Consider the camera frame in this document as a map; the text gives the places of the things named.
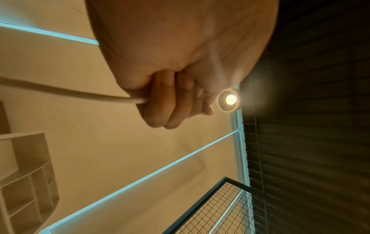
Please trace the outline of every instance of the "shelving unit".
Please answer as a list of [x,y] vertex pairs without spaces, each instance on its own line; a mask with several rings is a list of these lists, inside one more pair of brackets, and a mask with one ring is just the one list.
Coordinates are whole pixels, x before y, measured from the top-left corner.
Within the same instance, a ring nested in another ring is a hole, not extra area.
[[3,161],[16,162],[13,166],[16,171],[0,177],[0,233],[33,234],[53,213],[59,201],[45,135],[0,135],[0,157],[4,155],[14,157]]

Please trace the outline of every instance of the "light bulb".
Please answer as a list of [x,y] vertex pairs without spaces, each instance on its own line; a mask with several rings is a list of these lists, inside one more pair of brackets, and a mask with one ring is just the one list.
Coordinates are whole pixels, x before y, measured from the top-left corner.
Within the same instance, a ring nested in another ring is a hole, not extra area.
[[234,105],[236,103],[236,96],[234,94],[229,94],[226,97],[226,103],[229,105]]

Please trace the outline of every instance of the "cord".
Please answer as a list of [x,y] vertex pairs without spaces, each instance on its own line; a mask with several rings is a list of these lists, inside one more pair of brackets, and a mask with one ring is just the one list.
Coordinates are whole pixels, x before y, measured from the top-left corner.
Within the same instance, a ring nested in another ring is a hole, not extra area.
[[37,84],[29,81],[19,81],[9,78],[0,77],[0,85],[26,89],[31,91],[38,91],[42,93],[53,94],[57,96],[64,96],[70,98],[80,98],[94,101],[105,101],[111,103],[131,103],[131,104],[142,104],[147,103],[149,98],[127,98],[119,96],[110,96],[96,93],[86,93],[81,91],[75,91],[70,89],[63,89],[52,87],[44,84]]

